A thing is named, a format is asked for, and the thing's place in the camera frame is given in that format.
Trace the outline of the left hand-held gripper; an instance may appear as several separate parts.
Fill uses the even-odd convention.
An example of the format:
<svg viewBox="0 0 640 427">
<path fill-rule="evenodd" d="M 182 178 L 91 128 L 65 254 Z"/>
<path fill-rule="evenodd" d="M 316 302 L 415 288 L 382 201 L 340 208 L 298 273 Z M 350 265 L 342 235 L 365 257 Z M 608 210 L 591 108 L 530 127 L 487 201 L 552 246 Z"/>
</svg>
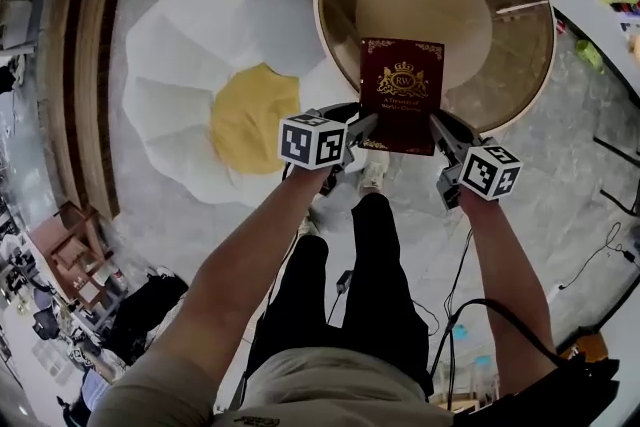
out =
<svg viewBox="0 0 640 427">
<path fill-rule="evenodd" d="M 290 166 L 306 170 L 329 170 L 321 195 L 329 195 L 345 170 L 356 162 L 353 147 L 361 146 L 375 130 L 378 115 L 359 116 L 357 102 L 310 109 L 280 120 L 278 157 Z"/>
</svg>

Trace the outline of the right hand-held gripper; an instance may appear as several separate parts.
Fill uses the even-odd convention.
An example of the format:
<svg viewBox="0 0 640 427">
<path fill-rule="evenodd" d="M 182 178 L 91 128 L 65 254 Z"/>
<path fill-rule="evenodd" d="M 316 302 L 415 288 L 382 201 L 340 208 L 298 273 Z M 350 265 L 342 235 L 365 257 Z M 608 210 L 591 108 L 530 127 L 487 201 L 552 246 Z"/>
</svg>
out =
<svg viewBox="0 0 640 427">
<path fill-rule="evenodd" d="M 449 163 L 436 184 L 448 210 L 459 206 L 462 188 L 487 201 L 512 192 L 523 163 L 494 138 L 482 137 L 464 121 L 446 113 L 431 114 L 429 127 L 435 145 Z"/>
</svg>

